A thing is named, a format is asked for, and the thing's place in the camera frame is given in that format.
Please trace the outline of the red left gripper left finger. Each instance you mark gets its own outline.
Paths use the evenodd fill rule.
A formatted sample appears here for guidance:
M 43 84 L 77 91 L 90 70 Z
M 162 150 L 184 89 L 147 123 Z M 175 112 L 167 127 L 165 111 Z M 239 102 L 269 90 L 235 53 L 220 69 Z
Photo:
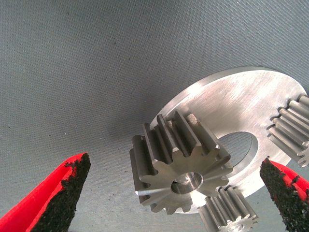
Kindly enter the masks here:
M 0 219 L 0 230 L 67 232 L 90 167 L 86 152 L 66 159 Z

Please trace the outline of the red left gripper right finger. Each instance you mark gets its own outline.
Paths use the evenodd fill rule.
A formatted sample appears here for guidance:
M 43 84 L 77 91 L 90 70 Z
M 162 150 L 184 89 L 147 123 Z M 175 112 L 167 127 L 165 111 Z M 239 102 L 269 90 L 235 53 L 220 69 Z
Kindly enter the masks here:
M 260 176 L 289 232 L 309 230 L 309 181 L 297 172 L 266 158 Z

